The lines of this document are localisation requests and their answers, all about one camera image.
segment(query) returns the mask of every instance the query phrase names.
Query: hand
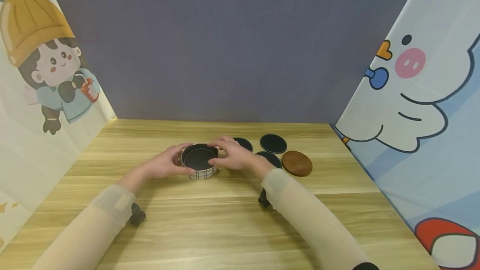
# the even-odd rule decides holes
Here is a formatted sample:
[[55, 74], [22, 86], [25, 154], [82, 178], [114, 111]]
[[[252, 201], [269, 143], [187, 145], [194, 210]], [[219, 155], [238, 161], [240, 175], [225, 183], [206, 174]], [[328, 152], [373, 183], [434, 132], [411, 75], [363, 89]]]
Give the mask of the hand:
[[66, 102], [70, 103], [75, 99], [75, 87], [72, 81], [64, 81], [61, 83], [57, 90], [59, 91], [60, 98]]
[[154, 156], [152, 159], [142, 163], [139, 167], [145, 169], [149, 177], [167, 178], [171, 175], [193, 175], [195, 170], [181, 166], [181, 152], [192, 143], [183, 143], [177, 146], [170, 146]]
[[210, 165], [227, 167], [234, 170], [249, 170], [262, 180], [268, 172], [275, 169], [275, 166], [268, 162], [265, 157], [246, 150], [241, 147], [237, 141], [227, 135], [209, 143], [208, 146], [219, 147], [227, 153], [227, 157], [209, 160], [208, 163]]
[[194, 174], [195, 170], [192, 168], [180, 166], [181, 151], [191, 144], [192, 143], [183, 143], [168, 147], [167, 150], [161, 154], [131, 169], [117, 182], [117, 185], [133, 194], [137, 194], [149, 178], [167, 178], [168, 176], [177, 174]]

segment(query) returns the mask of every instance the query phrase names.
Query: cartoon backdrop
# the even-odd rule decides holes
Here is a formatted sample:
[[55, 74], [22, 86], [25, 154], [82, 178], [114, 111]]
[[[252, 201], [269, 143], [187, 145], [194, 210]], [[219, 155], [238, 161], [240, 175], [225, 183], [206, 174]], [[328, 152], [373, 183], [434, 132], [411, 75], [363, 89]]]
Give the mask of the cartoon backdrop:
[[56, 0], [0, 0], [0, 252], [114, 116]]
[[480, 269], [480, 0], [408, 0], [335, 128], [442, 269]]

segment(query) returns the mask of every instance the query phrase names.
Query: wooden tabletop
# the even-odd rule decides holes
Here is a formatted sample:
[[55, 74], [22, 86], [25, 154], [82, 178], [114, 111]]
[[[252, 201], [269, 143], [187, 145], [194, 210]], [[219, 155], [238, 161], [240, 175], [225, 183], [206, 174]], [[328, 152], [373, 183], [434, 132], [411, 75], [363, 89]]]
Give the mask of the wooden tabletop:
[[[327, 124], [110, 121], [0, 255], [3, 270], [29, 269], [57, 235], [128, 169], [173, 144], [278, 134], [313, 162], [296, 178], [338, 217], [381, 270], [438, 267]], [[99, 270], [316, 269], [305, 241], [257, 203], [260, 182], [220, 169], [206, 180], [149, 182], [137, 198], [147, 218], [117, 236]]]

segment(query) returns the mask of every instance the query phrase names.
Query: brown round lid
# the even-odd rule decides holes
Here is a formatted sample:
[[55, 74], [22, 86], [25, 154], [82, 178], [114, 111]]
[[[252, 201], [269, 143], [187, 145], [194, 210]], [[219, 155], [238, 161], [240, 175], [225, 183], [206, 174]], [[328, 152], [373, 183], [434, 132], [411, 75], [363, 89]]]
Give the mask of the brown round lid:
[[285, 170], [295, 176], [307, 176], [312, 172], [312, 161], [298, 151], [287, 151], [283, 154], [282, 164]]

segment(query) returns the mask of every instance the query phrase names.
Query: plaid cylindrical container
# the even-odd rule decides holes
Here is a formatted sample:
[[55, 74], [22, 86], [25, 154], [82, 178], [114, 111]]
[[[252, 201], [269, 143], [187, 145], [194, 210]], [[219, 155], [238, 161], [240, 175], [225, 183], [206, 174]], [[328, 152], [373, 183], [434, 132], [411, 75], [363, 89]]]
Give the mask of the plaid cylindrical container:
[[208, 147], [207, 144], [193, 144], [187, 147], [181, 154], [182, 164], [195, 170], [194, 175], [189, 175], [191, 179], [206, 179], [211, 177], [217, 167], [208, 163], [210, 159], [218, 157], [218, 149]]

